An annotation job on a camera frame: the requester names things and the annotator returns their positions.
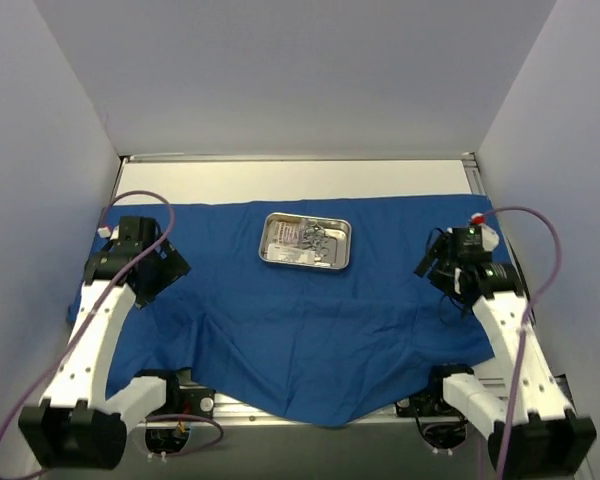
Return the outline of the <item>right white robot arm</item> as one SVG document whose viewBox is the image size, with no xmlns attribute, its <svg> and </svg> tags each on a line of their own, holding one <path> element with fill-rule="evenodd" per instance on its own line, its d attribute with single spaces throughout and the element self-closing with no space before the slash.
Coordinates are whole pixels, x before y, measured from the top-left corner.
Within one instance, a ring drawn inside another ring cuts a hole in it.
<svg viewBox="0 0 600 480">
<path fill-rule="evenodd" d="M 497 263 L 498 234 L 470 224 L 439 233 L 415 274 L 480 323 L 509 393 L 501 400 L 463 364 L 435 366 L 424 400 L 435 412 L 456 410 L 486 440 L 500 479 L 575 474 L 597 438 L 591 418 L 577 415 L 551 373 L 515 267 Z"/>
</svg>

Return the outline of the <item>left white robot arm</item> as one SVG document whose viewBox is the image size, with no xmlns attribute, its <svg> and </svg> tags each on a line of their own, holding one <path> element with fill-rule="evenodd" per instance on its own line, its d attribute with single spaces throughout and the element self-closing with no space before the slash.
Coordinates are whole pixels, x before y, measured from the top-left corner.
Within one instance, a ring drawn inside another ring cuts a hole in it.
<svg viewBox="0 0 600 480">
<path fill-rule="evenodd" d="M 106 386 L 124 322 L 176 280 L 186 260 L 150 217 L 123 216 L 105 245 L 86 262 L 79 311 L 68 351 L 18 427 L 45 469 L 112 470 L 129 433 L 154 414 L 174 417 L 182 405 L 176 373 L 141 370 L 113 396 Z"/>
</svg>

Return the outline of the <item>white sterile packet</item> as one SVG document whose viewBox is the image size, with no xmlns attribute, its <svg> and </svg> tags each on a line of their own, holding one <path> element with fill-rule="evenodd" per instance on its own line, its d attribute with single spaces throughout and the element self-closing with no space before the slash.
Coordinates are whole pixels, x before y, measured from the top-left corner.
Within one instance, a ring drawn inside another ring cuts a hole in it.
<svg viewBox="0 0 600 480">
<path fill-rule="evenodd" d="M 314 265 L 316 254 L 313 250 L 291 247 L 281 244 L 270 244 L 265 259 L 270 262 L 282 262 L 299 265 Z"/>
</svg>

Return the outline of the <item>purple printed clear pouch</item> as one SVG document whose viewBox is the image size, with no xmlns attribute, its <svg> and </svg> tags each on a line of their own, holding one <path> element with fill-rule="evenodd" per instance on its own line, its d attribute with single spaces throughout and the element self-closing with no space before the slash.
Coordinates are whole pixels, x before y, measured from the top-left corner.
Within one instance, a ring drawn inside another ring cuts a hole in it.
<svg viewBox="0 0 600 480">
<path fill-rule="evenodd" d="M 276 220 L 272 224 L 272 242 L 282 245 L 300 245 L 304 225 L 301 222 Z"/>
</svg>

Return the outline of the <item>blue surgical cloth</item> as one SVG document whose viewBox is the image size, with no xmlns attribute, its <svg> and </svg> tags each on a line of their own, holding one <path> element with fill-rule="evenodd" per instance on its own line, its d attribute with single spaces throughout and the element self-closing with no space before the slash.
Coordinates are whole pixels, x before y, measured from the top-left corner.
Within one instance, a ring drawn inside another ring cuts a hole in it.
<svg viewBox="0 0 600 480">
<path fill-rule="evenodd" d="M 477 195 L 118 204 L 170 229 L 191 270 L 129 313 L 108 375 L 114 395 L 141 370 L 188 368 L 209 388 L 276 415 L 340 426 L 423 389 L 432 367 L 482 362 L 489 341 L 414 274 L 430 232 L 491 208 Z M 344 219 L 347 268 L 272 265 L 258 254 L 273 212 Z"/>
</svg>

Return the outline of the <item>stainless steel instrument tray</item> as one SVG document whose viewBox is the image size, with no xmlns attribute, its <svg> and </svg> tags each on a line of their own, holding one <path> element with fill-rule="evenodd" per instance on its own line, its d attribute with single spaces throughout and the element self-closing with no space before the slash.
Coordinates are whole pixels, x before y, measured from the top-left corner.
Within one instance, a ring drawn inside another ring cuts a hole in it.
<svg viewBox="0 0 600 480">
<path fill-rule="evenodd" d="M 314 265 L 299 265 L 291 263 L 270 262 L 265 259 L 266 251 L 272 242 L 272 224 L 276 220 L 301 222 L 302 220 L 317 220 L 325 229 L 327 234 L 333 238 L 332 245 L 335 247 L 335 265 L 329 266 L 326 264 L 315 263 Z M 348 267 L 350 261 L 352 240 L 352 227 L 349 222 L 344 219 L 324 218 L 307 215 L 297 215 L 283 212 L 273 212 L 269 214 L 265 221 L 262 230 L 261 240 L 259 244 L 258 254 L 262 261 L 270 264 L 280 264 L 294 267 L 302 267 L 308 269 L 320 269 L 339 271 Z"/>
</svg>

